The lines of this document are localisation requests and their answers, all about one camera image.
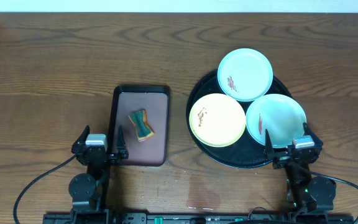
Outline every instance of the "round black tray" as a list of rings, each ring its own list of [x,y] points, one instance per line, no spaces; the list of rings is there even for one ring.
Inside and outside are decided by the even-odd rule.
[[[265,146],[257,143],[249,135],[248,130],[245,130],[241,138],[237,140],[234,144],[231,144],[230,146],[226,147],[207,146],[201,143],[191,132],[189,124],[189,114],[191,107],[194,105],[194,103],[196,103],[196,101],[201,97],[211,93],[224,94],[221,87],[219,86],[218,79],[216,77],[217,71],[218,70],[213,70],[212,72],[209,72],[196,84],[193,91],[191,91],[190,93],[186,107],[186,120],[191,137],[193,138],[197,146],[210,158],[230,167],[255,168],[271,163],[271,160],[266,160],[264,157]],[[272,93],[278,93],[292,97],[288,89],[276,77],[273,78],[272,86],[266,94]],[[243,107],[244,111],[247,112],[248,107],[252,102],[239,103]]]

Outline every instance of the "white wall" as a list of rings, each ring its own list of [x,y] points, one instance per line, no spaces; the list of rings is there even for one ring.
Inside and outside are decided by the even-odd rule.
[[[358,12],[358,0],[0,0],[0,12]]]

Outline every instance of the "food residue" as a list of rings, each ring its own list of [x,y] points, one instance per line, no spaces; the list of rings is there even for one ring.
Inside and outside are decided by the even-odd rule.
[[[262,135],[262,117],[259,114],[259,134]]]
[[[236,86],[234,84],[233,78],[231,76],[229,76],[229,78],[227,78],[227,84],[229,85],[230,89],[238,92],[237,88],[236,88]]]
[[[201,127],[201,125],[203,124],[203,117],[204,114],[206,114],[206,109],[204,111],[205,108],[203,108],[199,113],[198,113],[198,126]]]

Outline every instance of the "sponge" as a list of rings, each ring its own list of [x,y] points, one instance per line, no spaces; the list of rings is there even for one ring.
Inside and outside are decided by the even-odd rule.
[[[131,113],[129,119],[135,126],[138,141],[143,141],[154,135],[153,129],[147,123],[146,110]]]

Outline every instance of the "rectangular tray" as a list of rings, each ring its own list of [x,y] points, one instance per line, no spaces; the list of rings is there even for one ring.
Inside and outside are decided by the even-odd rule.
[[[124,165],[160,166],[165,162],[167,150],[169,87],[122,85],[114,89],[108,132],[108,153],[117,152],[118,126],[128,149],[129,158]],[[154,136],[139,142],[129,114],[146,110],[147,121]]]

